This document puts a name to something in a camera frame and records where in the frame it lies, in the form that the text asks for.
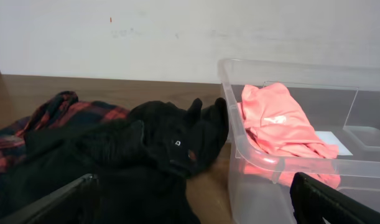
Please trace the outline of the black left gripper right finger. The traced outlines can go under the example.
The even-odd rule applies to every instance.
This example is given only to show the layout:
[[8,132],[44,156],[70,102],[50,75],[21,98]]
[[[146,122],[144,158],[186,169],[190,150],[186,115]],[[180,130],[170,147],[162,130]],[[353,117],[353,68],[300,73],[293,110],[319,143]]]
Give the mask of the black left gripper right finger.
[[290,186],[297,224],[380,224],[380,213],[298,172]]

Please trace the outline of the salmon pink garment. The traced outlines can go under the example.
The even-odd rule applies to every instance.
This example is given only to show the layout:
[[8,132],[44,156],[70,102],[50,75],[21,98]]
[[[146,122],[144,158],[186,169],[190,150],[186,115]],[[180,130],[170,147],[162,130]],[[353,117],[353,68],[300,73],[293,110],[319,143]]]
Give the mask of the salmon pink garment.
[[283,157],[335,159],[339,148],[323,142],[287,87],[245,85],[238,108],[247,138],[262,152]]

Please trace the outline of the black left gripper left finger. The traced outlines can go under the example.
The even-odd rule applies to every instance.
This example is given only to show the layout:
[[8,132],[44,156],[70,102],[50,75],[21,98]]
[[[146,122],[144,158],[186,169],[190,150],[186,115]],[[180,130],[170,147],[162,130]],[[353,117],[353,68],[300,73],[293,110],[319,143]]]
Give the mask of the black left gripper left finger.
[[98,209],[98,177],[86,174],[24,208],[0,224],[89,224]]

